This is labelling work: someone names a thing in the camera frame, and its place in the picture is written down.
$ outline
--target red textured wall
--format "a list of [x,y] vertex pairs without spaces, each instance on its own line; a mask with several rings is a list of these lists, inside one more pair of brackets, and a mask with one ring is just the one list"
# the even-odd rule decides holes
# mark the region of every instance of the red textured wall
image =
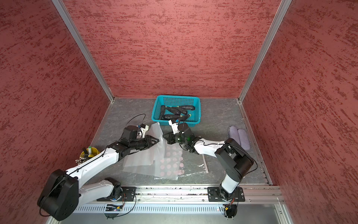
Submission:
[[115,96],[238,97],[280,0],[64,0]]
[[295,224],[358,223],[358,2],[294,0],[244,99]]
[[109,100],[51,0],[1,1],[0,40],[0,223],[43,223],[49,174],[75,165]]

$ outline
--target blue plastic basket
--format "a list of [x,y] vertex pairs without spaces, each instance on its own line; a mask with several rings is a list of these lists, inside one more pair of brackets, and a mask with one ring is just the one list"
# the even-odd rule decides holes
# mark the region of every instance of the blue plastic basket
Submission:
[[169,125],[168,120],[158,120],[160,115],[160,107],[165,106],[181,106],[181,105],[193,105],[195,110],[188,110],[188,114],[191,116],[185,121],[189,127],[194,127],[199,124],[201,117],[201,105],[198,97],[192,96],[170,96],[170,95],[159,95],[154,103],[152,112],[152,120],[159,122],[160,125]]

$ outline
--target purple sponge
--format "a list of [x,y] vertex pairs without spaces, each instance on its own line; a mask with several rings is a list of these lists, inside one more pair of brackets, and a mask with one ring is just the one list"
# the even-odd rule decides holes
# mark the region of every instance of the purple sponge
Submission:
[[240,145],[243,149],[250,150],[250,142],[248,141],[247,133],[244,129],[237,130],[240,138]]
[[240,145],[240,137],[235,126],[230,126],[228,129],[229,138],[234,139]]

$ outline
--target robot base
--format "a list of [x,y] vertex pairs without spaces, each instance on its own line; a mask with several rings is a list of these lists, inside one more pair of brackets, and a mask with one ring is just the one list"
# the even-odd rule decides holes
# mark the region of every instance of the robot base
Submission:
[[[208,198],[209,201],[225,201],[221,196],[219,187],[208,187]],[[245,195],[243,194],[242,187],[237,187],[231,197],[228,197],[226,199],[226,201],[231,201],[232,199],[235,199],[236,202],[244,202]]]
[[[127,202],[127,201],[134,201],[134,194],[135,194],[135,191],[136,191],[136,187],[122,187],[122,192],[121,192],[121,195],[124,196],[126,195],[126,197],[124,198],[124,201]],[[102,197],[102,198],[99,198],[97,199],[97,201],[110,201],[110,202],[113,202],[111,201],[113,197],[111,196],[108,196],[108,197]]]

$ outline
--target plastic bag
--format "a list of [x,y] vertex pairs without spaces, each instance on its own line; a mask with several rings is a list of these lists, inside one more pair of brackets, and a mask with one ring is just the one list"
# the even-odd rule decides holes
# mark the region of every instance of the plastic bag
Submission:
[[125,160],[123,171],[177,180],[182,148],[177,143],[167,144],[159,123],[153,124],[147,133],[159,142],[147,150],[127,156],[129,158]]
[[180,160],[178,178],[194,178],[199,174],[209,173],[204,155],[184,152]]

